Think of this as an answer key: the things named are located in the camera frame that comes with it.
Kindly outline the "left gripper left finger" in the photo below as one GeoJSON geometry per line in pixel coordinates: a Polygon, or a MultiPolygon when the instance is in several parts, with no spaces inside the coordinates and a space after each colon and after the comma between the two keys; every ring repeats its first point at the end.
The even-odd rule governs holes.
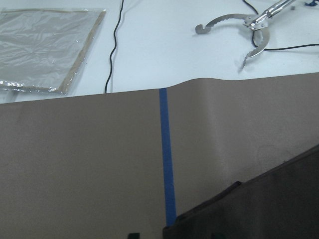
{"type": "Polygon", "coordinates": [[[129,233],[128,239],[140,239],[140,233],[129,233]]]}

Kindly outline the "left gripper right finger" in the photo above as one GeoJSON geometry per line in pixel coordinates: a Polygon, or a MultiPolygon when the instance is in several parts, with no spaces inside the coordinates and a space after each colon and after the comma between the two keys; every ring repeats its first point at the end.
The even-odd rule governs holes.
{"type": "Polygon", "coordinates": [[[211,234],[212,239],[224,239],[224,234],[221,233],[212,233],[211,234]]]}

